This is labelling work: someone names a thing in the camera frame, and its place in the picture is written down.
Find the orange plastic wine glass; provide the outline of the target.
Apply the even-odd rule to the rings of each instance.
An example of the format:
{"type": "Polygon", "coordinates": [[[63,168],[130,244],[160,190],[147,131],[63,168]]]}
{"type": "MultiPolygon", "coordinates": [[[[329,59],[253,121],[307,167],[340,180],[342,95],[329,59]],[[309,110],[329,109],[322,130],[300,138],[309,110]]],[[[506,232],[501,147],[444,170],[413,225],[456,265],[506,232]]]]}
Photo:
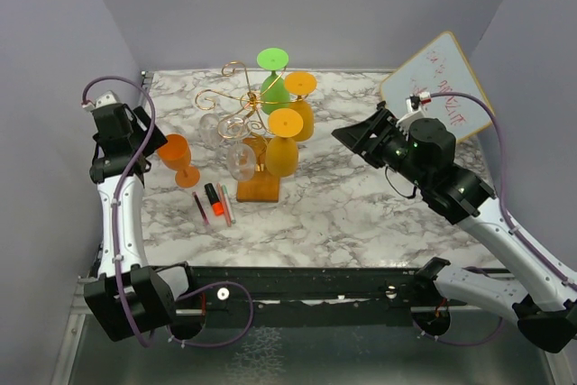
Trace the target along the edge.
{"type": "Polygon", "coordinates": [[[200,179],[200,173],[191,164],[188,140],[176,133],[168,134],[166,139],[167,142],[157,150],[160,160],[168,169],[175,171],[175,182],[180,188],[193,188],[200,179]]]}

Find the yellow plastic wine glass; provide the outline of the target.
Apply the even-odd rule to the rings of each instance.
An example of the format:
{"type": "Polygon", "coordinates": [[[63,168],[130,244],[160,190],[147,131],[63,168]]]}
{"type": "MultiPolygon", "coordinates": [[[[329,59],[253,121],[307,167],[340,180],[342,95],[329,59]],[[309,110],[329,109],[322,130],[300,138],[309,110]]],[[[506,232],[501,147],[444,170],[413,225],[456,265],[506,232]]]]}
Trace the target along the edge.
{"type": "Polygon", "coordinates": [[[316,90],[316,78],[309,72],[294,71],[288,74],[284,80],[285,89],[296,96],[296,100],[290,104],[303,119],[302,130],[294,137],[297,142],[304,142],[311,138],[314,133],[315,117],[307,97],[316,90]]]}

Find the green plastic wine glass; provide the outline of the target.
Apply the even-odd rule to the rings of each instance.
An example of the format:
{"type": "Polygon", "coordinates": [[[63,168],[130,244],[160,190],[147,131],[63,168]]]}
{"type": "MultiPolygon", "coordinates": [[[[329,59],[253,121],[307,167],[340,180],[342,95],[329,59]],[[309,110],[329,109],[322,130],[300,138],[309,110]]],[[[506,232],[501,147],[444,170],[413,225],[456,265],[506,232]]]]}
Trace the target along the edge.
{"type": "Polygon", "coordinates": [[[260,68],[270,73],[261,85],[262,112],[270,115],[279,108],[288,108],[290,95],[284,86],[282,74],[289,63],[289,55],[283,49],[272,47],[258,54],[257,63],[260,68]]]}

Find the clear wine glass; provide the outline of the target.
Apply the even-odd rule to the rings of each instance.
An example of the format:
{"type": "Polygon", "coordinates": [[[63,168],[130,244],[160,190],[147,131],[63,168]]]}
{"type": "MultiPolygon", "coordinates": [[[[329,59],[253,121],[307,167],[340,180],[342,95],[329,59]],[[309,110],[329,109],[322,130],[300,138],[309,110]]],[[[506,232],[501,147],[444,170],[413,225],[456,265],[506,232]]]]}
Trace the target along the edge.
{"type": "Polygon", "coordinates": [[[251,180],[256,169],[256,155],[243,140],[250,135],[248,121],[241,116],[227,116],[217,126],[217,131],[230,143],[226,153],[226,167],[237,181],[251,180]]]}
{"type": "Polygon", "coordinates": [[[203,143],[209,148],[216,148],[220,145],[223,137],[218,132],[219,118],[214,114],[203,115],[198,124],[198,131],[203,143]]]}

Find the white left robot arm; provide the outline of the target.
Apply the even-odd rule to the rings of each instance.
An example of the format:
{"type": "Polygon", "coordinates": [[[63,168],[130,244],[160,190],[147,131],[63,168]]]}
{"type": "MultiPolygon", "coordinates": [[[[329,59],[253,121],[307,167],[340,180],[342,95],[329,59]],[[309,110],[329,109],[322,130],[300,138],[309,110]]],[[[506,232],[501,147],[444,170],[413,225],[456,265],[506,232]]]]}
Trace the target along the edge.
{"type": "Polygon", "coordinates": [[[167,139],[140,107],[99,103],[94,140],[103,153],[89,171],[103,212],[102,257],[84,299],[114,342],[170,325],[176,306],[193,306],[199,286],[186,264],[152,266],[142,236],[144,176],[149,156],[167,139]]]}

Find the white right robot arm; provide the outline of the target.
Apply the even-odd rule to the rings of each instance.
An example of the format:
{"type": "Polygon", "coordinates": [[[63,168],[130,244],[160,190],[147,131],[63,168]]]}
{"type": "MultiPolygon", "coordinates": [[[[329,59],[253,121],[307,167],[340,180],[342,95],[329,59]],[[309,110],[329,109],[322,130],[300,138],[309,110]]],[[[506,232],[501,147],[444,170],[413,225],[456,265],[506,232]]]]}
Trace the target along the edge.
{"type": "Polygon", "coordinates": [[[419,191],[430,209],[484,245],[514,276],[484,277],[448,261],[431,260],[414,283],[416,298],[441,298],[480,307],[514,323],[538,348],[559,353],[576,336],[576,293],[571,278],[540,261],[552,255],[536,240],[524,245],[507,226],[495,191],[454,161],[456,139],[443,123],[419,118],[407,129],[381,107],[368,119],[333,130],[333,137],[376,169],[391,168],[419,191]]]}

